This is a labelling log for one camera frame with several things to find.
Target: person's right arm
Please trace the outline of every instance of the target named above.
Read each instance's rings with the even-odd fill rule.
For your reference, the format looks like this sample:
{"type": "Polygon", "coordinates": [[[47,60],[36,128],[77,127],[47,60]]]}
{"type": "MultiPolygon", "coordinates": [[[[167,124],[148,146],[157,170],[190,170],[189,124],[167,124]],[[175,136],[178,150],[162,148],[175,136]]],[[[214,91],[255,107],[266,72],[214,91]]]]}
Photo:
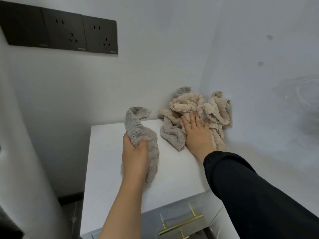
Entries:
{"type": "Polygon", "coordinates": [[[213,193],[220,198],[241,239],[319,238],[319,218],[261,178],[241,156],[217,151],[208,123],[191,113],[182,117],[186,146],[204,165],[213,193]]]}

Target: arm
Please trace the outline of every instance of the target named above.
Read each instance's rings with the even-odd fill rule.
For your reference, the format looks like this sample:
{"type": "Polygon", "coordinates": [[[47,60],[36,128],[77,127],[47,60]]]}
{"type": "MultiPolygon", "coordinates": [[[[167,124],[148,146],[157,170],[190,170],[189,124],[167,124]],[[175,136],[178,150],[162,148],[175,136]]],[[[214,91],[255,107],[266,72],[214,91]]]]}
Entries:
{"type": "Polygon", "coordinates": [[[135,148],[123,137],[123,181],[106,218],[99,239],[137,239],[141,236],[141,207],[148,168],[147,140],[135,148]]]}
{"type": "Polygon", "coordinates": [[[186,146],[204,163],[210,188],[223,201],[241,239],[319,238],[318,217],[257,175],[241,156],[216,151],[208,126],[203,128],[197,115],[195,120],[190,114],[190,119],[191,128],[183,118],[186,146]]]}

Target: white tabletop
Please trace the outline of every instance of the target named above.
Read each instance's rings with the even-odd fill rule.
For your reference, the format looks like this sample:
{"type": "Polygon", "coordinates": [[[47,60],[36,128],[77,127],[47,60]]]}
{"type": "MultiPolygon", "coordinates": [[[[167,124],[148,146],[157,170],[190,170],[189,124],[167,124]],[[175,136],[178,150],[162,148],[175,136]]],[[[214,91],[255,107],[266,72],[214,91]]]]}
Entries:
{"type": "MultiPolygon", "coordinates": [[[[203,165],[185,148],[178,152],[160,136],[162,120],[142,121],[157,133],[158,172],[143,194],[142,213],[209,190],[203,165]]],[[[120,188],[124,123],[92,126],[81,235],[99,229],[120,188]]]]}

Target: hand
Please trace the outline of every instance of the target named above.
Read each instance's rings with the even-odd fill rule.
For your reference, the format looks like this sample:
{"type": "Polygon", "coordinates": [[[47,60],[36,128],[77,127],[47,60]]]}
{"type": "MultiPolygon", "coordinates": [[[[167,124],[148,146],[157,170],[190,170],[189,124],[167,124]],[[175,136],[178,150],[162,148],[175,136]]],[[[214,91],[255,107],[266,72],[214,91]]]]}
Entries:
{"type": "Polygon", "coordinates": [[[123,181],[144,187],[148,168],[147,140],[142,139],[138,147],[134,147],[127,133],[123,136],[123,181]]]}
{"type": "Polygon", "coordinates": [[[201,162],[204,162],[204,159],[208,154],[217,150],[212,145],[209,122],[206,120],[203,127],[198,114],[196,113],[196,118],[194,118],[193,112],[189,113],[189,118],[191,127],[187,123],[186,118],[184,116],[181,117],[187,135],[186,147],[201,162]]]}

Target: person's left arm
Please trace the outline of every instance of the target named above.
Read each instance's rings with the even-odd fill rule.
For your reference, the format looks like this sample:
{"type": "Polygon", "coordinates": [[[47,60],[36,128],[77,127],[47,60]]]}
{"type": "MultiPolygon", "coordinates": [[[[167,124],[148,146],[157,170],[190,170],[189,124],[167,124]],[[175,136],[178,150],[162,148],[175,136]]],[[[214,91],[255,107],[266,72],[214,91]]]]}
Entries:
{"type": "Polygon", "coordinates": [[[123,181],[99,239],[137,239],[141,236],[142,194],[148,168],[147,140],[135,148],[123,137],[123,181]]]}

